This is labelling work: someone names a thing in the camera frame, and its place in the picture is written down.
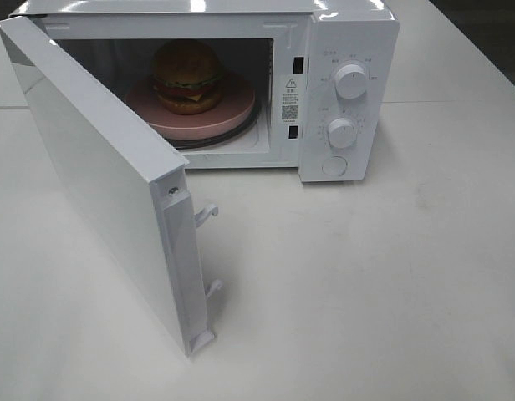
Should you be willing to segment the pink round plate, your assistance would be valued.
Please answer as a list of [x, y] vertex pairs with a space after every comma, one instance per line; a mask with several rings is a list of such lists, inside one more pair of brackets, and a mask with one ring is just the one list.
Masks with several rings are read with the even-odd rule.
[[149, 79], [138, 81], [125, 96], [125, 103], [161, 136], [169, 140], [206, 140], [237, 128], [257, 105], [252, 85], [239, 74], [221, 83], [222, 100], [200, 114], [175, 114], [154, 92]]

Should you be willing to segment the white microwave oven body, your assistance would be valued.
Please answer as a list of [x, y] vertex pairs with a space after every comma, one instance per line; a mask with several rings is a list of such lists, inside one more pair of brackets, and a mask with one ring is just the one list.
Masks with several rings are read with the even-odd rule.
[[[125, 96], [151, 80], [157, 48], [174, 39], [209, 45], [252, 83], [261, 114], [221, 144], [177, 150], [168, 142], [186, 158], [185, 171], [287, 167], [303, 182], [365, 177], [400, 27], [380, 1], [27, 1], [7, 19], [15, 17], [37, 24], [129, 109]], [[347, 100], [334, 73], [350, 60], [367, 67], [369, 80]], [[329, 143], [337, 118], [358, 125], [345, 149]], [[344, 175], [322, 171], [332, 156], [347, 160]]]

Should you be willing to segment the white round knob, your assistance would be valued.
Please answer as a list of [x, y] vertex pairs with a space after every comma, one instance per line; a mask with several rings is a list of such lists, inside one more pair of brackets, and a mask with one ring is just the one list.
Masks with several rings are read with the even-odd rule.
[[357, 60], [342, 63], [334, 73], [334, 87], [341, 99], [357, 99], [367, 90], [369, 72]]
[[327, 132], [333, 148], [345, 149], [356, 142], [358, 125], [352, 119], [337, 118], [328, 124]]

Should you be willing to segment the lower white round knob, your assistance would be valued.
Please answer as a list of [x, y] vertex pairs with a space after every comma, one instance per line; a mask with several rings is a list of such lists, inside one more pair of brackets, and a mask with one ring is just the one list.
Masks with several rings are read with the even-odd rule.
[[337, 118], [328, 124], [327, 132], [333, 148], [345, 149], [356, 142], [358, 125], [352, 119]]

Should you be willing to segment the burger with cheese and lettuce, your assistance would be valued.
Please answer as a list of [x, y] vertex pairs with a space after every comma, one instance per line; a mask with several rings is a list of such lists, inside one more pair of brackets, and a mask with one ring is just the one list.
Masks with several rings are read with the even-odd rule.
[[174, 39], [156, 50], [150, 79], [166, 109], [173, 114], [194, 115], [221, 102], [225, 74], [220, 59], [208, 45], [195, 39]]

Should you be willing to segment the white round door button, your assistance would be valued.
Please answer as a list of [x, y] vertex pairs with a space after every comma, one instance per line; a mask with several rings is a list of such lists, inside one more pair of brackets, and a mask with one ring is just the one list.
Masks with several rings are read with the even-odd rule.
[[322, 171], [329, 176], [342, 176], [348, 168], [348, 162], [341, 156], [332, 156], [322, 164]]

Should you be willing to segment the upper white round knob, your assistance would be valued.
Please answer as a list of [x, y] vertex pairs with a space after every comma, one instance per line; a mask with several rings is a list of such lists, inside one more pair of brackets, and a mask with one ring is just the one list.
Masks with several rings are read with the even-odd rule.
[[334, 87], [341, 99], [357, 99], [367, 90], [369, 72], [357, 60], [342, 63], [334, 73]]

